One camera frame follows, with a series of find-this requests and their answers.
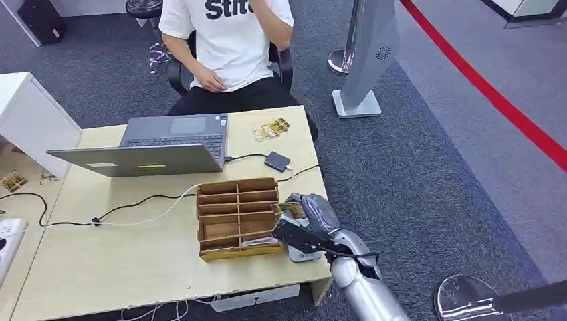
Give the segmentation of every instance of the stanchion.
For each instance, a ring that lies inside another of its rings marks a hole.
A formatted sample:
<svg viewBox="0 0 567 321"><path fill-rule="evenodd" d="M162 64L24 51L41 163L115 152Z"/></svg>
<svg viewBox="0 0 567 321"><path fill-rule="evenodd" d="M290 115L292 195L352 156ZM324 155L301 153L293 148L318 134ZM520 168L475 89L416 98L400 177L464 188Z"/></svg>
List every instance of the stanchion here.
<svg viewBox="0 0 567 321"><path fill-rule="evenodd" d="M567 304L567 280L500 296L473 276L445 279L435 294L440 321L511 321L511 313Z"/></svg>
<svg viewBox="0 0 567 321"><path fill-rule="evenodd" d="M350 67L350 64L352 63L359 9L360 1L354 0L352 15L350 16L350 26L348 27L348 37L346 38L346 46L344 49L337 49L333 51L327 59L327 64L331 70L339 75L346 76L348 74L348 67Z"/></svg>

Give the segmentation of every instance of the laptop keyboard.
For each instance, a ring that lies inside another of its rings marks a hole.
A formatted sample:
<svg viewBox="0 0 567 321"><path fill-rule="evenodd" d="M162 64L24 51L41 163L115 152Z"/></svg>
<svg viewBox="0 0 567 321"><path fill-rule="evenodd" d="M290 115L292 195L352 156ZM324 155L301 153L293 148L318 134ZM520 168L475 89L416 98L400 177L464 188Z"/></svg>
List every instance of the laptop keyboard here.
<svg viewBox="0 0 567 321"><path fill-rule="evenodd" d="M188 144L203 144L205 149L213 155L216 161L221 159L221 143L223 142L222 135L203 135L203 136L188 136L188 137L170 137L170 138L144 138L144 139L130 139L126 143L127 147L135 146L165 146L165 145L188 145Z"/></svg>

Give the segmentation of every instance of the black stool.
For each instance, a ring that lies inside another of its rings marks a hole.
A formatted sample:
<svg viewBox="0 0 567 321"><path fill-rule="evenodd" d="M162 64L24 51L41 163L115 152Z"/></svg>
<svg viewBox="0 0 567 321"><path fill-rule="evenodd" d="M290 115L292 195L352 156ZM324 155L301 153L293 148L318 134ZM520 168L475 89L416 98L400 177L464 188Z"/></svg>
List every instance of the black stool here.
<svg viewBox="0 0 567 321"><path fill-rule="evenodd" d="M159 21L163 0L126 0L126 12L137 19L148 19L152 24L154 33L161 39L159 31ZM150 61L150 73L155 74L154 64L169 62L171 57L167 47L163 42L155 43L148 50L148 60Z"/></svg>

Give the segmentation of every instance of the small box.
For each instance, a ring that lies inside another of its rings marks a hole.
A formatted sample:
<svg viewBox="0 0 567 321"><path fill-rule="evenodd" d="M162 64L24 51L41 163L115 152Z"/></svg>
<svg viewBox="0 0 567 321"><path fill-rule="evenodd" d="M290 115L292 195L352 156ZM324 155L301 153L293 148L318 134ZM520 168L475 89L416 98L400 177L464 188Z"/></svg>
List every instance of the small box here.
<svg viewBox="0 0 567 321"><path fill-rule="evenodd" d="M199 257L203 261L279 253L281 242L248 245L270 238L278 215L271 210L279 203L273 178L245 179L199 185Z"/></svg>
<svg viewBox="0 0 567 321"><path fill-rule="evenodd" d="M25 0L17 12L42 45L61 42L67 31L50 0Z"/></svg>

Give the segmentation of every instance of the blue carpet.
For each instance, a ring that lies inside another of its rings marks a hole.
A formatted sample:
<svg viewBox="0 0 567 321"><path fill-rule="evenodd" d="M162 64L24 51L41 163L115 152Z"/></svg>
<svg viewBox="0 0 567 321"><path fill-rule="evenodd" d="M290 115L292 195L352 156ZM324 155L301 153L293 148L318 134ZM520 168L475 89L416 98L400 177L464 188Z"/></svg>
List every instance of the blue carpet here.
<svg viewBox="0 0 567 321"><path fill-rule="evenodd" d="M433 293L451 274L478 276L501 293L543 284L541 273L398 64L376 87L381 117L337 119L330 93L344 79L330 72L325 61L344 43L344 36L337 34L346 33L351 3L291 2L296 17L292 92L318 123L316 148L329 198L343 225L381 252L385 281L409 316L436 320ZM83 127L163 115L177 99L164 73L148 73L149 29L137 27L125 15L67 21L70 32L58 45L36 49L21 40L12 46L0 43L0 70L33 72ZM0 38L14 34L15 27ZM191 302L185 320L354 319L336 287L319 308L313 308L308 291L302 287L297 298L220 314ZM174 314L169 304L156 319L170 320ZM108 313L76 319L117 317ZM559 309L515 316L565 319Z"/></svg>

